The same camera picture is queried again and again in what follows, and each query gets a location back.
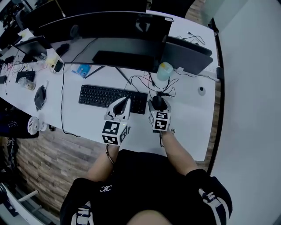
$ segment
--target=keyboard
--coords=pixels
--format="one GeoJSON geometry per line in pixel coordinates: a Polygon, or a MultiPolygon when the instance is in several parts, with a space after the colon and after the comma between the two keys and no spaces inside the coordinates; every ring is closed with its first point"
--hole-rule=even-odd
{"type": "Polygon", "coordinates": [[[94,85],[82,85],[79,103],[108,108],[111,103],[123,97],[131,98],[131,113],[145,114],[148,94],[136,91],[94,85]]]}
{"type": "Polygon", "coordinates": [[[35,71],[24,71],[24,72],[18,72],[17,78],[16,78],[16,83],[18,82],[19,79],[22,77],[25,77],[26,79],[33,81],[35,77],[35,71]]]}

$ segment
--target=monitor stand leg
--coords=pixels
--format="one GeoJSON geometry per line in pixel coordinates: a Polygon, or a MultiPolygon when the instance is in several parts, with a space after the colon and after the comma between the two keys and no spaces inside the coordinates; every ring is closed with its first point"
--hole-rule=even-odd
{"type": "MultiPolygon", "coordinates": [[[[104,68],[104,65],[100,66],[100,67],[97,68],[95,71],[91,72],[88,76],[85,77],[85,79],[88,78],[89,76],[93,75],[94,73],[96,73],[97,71],[99,71],[99,70],[102,69],[102,68],[104,68]]],[[[115,67],[115,68],[116,68],[116,69],[118,70],[118,72],[125,78],[125,80],[126,80],[130,85],[132,85],[132,83],[131,83],[131,82],[129,81],[129,79],[125,76],[125,74],[120,70],[120,68],[118,68],[118,67],[115,67]]]]}

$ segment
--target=desk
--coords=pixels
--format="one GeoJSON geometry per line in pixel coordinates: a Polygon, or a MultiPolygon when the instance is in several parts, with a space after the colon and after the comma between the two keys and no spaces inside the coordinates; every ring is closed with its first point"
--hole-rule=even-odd
{"type": "MultiPolygon", "coordinates": [[[[172,16],[174,22],[171,27],[171,36],[184,36],[189,30],[195,35],[200,35],[206,42],[206,48],[212,50],[214,55],[213,63],[206,68],[207,71],[214,71],[217,67],[215,39],[213,32],[199,24],[189,20],[172,16]]],[[[92,84],[106,87],[124,88],[125,79],[117,72],[115,68],[105,67],[96,74],[87,79],[82,79],[77,74],[71,72],[75,65],[65,65],[65,84],[63,97],[63,124],[67,132],[82,136],[84,138],[102,142],[101,131],[104,125],[103,116],[106,109],[78,103],[79,93],[82,84],[92,84]]],[[[143,76],[143,71],[132,69],[122,69],[127,78],[133,75],[143,76]]],[[[159,82],[156,74],[152,74],[153,80],[159,87],[164,87],[165,82],[159,82]]],[[[167,98],[172,107],[172,122],[170,128],[175,128],[175,136],[182,146],[189,151],[195,160],[203,161],[205,159],[211,126],[213,121],[214,101],[215,101],[215,82],[205,77],[191,78],[180,76],[176,73],[172,79],[180,79],[174,84],[176,97],[167,98]],[[200,96],[198,88],[204,87],[206,94],[200,96]]],[[[16,74],[10,72],[7,80],[7,95],[5,94],[5,84],[0,84],[0,97],[11,103],[20,110],[29,115],[36,116],[52,126],[61,129],[61,87],[62,74],[53,74],[49,67],[36,73],[34,79],[36,88],[29,91],[20,88],[15,83],[16,74]],[[49,81],[47,88],[47,102],[41,111],[36,111],[34,105],[34,96],[36,90],[49,81]]],[[[137,79],[133,79],[134,85],[141,92],[148,93],[148,89],[137,79]]],[[[127,90],[135,91],[132,85],[127,85],[127,90]]],[[[160,147],[159,134],[152,133],[151,125],[148,121],[149,109],[146,107],[145,115],[130,115],[129,123],[132,126],[130,134],[123,141],[121,149],[129,149],[137,152],[153,152],[165,155],[165,151],[160,147]]]]}

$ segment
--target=transparent bottle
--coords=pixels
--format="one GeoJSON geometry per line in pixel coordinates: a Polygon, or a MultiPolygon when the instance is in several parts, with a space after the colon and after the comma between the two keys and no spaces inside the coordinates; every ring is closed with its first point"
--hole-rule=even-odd
{"type": "Polygon", "coordinates": [[[26,79],[25,77],[22,77],[18,80],[18,84],[20,84],[22,87],[25,87],[28,90],[34,90],[35,89],[35,83],[26,79]]]}

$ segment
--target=person's right arm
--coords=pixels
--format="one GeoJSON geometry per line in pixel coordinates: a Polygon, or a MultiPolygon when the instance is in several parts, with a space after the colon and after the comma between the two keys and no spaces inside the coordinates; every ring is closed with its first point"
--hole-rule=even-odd
{"type": "Polygon", "coordinates": [[[167,157],[178,173],[185,176],[190,171],[198,169],[192,156],[180,145],[170,131],[162,133],[162,141],[167,157]]]}

